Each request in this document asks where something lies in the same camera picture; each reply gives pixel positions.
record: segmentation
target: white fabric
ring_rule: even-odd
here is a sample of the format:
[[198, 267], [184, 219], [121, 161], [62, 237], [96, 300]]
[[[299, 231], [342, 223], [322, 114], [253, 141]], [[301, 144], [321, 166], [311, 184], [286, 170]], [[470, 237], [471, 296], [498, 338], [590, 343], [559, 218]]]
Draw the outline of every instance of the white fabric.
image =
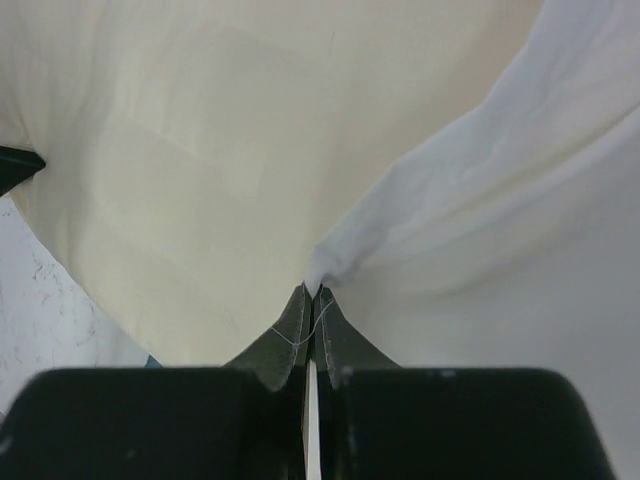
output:
[[405, 365], [540, 366], [640, 478], [640, 2], [549, 1], [476, 110], [394, 165], [307, 275]]
[[400, 155], [477, 106], [539, 1], [0, 0], [14, 196], [167, 364], [280, 315], [315, 243]]

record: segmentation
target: wrinkled fabric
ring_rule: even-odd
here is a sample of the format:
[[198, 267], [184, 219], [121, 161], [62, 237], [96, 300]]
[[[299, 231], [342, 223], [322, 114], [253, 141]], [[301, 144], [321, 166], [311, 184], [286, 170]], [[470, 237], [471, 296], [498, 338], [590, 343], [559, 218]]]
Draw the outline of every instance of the wrinkled fabric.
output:
[[279, 317], [314, 245], [476, 107], [539, 2], [0, 0], [0, 143], [42, 243], [163, 364]]
[[536, 366], [640, 474], [640, 4], [548, 1], [481, 106], [399, 160], [317, 246], [404, 365]]

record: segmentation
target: black object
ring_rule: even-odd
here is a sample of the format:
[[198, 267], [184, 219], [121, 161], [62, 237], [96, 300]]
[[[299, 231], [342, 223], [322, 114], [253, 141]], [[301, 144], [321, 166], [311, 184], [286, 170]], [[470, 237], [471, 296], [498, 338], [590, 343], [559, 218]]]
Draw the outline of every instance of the black object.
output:
[[45, 166], [37, 153], [0, 146], [0, 197]]
[[614, 478], [557, 374], [402, 369], [326, 288], [297, 288], [274, 329], [222, 368], [36, 377], [0, 430], [0, 478], [302, 479], [310, 358], [324, 479]]

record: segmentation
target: white surface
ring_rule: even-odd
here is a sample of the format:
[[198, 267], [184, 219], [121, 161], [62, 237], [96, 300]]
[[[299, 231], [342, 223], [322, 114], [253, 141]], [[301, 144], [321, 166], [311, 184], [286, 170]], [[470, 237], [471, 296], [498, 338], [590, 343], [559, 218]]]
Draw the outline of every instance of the white surface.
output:
[[486, 102], [399, 161], [307, 277], [405, 365], [540, 366], [640, 478], [640, 2], [549, 1]]
[[165, 364], [222, 363], [401, 154], [478, 105], [539, 1], [0, 0], [0, 142], [38, 238]]
[[307, 480], [321, 480], [320, 471], [320, 411], [318, 410], [318, 368], [309, 362], [307, 378]]
[[53, 367], [143, 366], [147, 353], [97, 308], [0, 199], [0, 411]]

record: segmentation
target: white thread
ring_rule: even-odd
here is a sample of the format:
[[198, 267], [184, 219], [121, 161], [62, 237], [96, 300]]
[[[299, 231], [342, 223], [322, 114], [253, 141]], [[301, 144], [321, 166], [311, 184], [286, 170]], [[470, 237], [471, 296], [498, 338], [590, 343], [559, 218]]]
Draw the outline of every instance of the white thread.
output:
[[289, 340], [287, 337], [285, 337], [282, 333], [280, 333], [278, 330], [276, 330], [276, 327], [273, 326], [271, 327], [271, 330], [273, 330], [274, 332], [276, 332], [285, 342], [287, 342], [289, 345], [291, 345], [292, 347], [299, 347], [300, 345], [302, 345], [305, 342], [308, 342], [309, 339], [311, 339], [311, 337], [313, 336], [313, 334], [316, 331], [316, 328], [318, 326], [318, 323], [320, 322], [320, 320], [322, 320], [322, 317], [324, 316], [324, 314], [326, 313], [326, 311], [329, 309], [329, 307], [331, 305], [333, 305], [335, 303], [335, 299], [332, 299], [329, 303], [327, 303], [324, 308], [320, 311], [320, 315], [318, 315], [318, 318], [316, 318], [315, 323], [313, 324], [313, 329], [311, 330], [311, 333], [307, 336], [307, 338], [305, 338], [304, 340], [300, 340], [299, 342], [292, 342], [291, 340]]

